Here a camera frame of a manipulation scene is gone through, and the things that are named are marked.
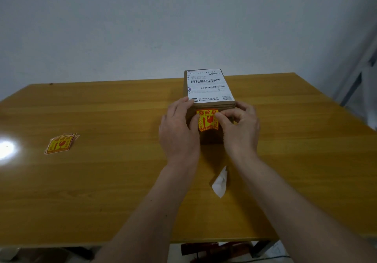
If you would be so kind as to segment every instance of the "white wall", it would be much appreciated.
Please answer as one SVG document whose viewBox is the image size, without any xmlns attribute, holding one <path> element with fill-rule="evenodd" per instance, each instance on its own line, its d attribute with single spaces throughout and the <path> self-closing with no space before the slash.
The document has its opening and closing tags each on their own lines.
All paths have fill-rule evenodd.
<svg viewBox="0 0 377 263">
<path fill-rule="evenodd" d="M 329 96 L 377 0 L 0 0 L 0 99 L 30 83 L 295 71 Z"/>
</svg>

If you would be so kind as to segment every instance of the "cardboard box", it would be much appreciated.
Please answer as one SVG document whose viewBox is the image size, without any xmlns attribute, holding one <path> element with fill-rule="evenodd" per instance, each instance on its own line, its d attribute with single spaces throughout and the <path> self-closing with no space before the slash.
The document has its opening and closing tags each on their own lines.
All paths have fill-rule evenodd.
<svg viewBox="0 0 377 263">
<path fill-rule="evenodd" d="M 235 108 L 236 102 L 221 69 L 185 70 L 183 83 L 183 96 L 195 99 L 193 106 L 187 111 L 186 122 L 198 110 L 217 109 L 219 111 Z M 223 143 L 223 130 L 218 125 L 218 130 L 208 129 L 200 132 L 201 144 Z"/>
</svg>

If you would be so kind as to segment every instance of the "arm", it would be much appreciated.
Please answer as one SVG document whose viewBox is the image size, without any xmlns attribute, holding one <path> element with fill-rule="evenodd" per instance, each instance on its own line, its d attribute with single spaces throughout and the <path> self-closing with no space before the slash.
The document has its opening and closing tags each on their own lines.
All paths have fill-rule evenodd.
<svg viewBox="0 0 377 263">
<path fill-rule="evenodd" d="M 96 255 L 95 263 L 166 262 L 173 224 L 200 156 L 198 116 L 190 128 L 185 116 L 188 98 L 172 103 L 159 127 L 167 157 L 157 181 L 116 236 Z"/>
<path fill-rule="evenodd" d="M 224 130 L 224 146 L 246 186 L 275 228 L 295 262 L 372 262 L 377 251 L 310 203 L 257 155 L 259 120 L 255 109 L 238 108 L 215 116 Z M 233 116 L 238 125 L 227 117 Z"/>
</svg>

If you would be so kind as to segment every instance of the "forearm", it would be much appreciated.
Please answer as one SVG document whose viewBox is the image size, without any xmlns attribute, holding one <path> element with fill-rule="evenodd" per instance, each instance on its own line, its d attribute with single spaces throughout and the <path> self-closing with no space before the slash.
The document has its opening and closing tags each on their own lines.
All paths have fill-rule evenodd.
<svg viewBox="0 0 377 263">
<path fill-rule="evenodd" d="M 259 159 L 236 164 L 295 262 L 370 262 L 376 251 L 292 188 Z"/>
<path fill-rule="evenodd" d="M 139 207 L 97 254 L 96 263 L 166 262 L 175 217 L 192 178 L 192 169 L 173 169 L 166 166 L 161 171 Z"/>
</svg>

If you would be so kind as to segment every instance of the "wooden table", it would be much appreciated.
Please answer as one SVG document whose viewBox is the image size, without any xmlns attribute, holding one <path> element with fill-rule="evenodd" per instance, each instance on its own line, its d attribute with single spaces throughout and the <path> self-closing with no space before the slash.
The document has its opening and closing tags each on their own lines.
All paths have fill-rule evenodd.
<svg viewBox="0 0 377 263">
<path fill-rule="evenodd" d="M 377 234 L 377 134 L 294 73 L 227 76 L 256 106 L 258 151 L 308 199 L 362 235 Z M 0 103 L 0 246 L 83 245 L 112 238 L 165 165 L 158 125 L 182 79 L 29 85 Z M 50 138 L 81 136 L 44 155 Z M 210 182 L 229 165 L 227 192 Z M 222 146 L 203 146 L 172 242 L 275 238 Z"/>
</svg>

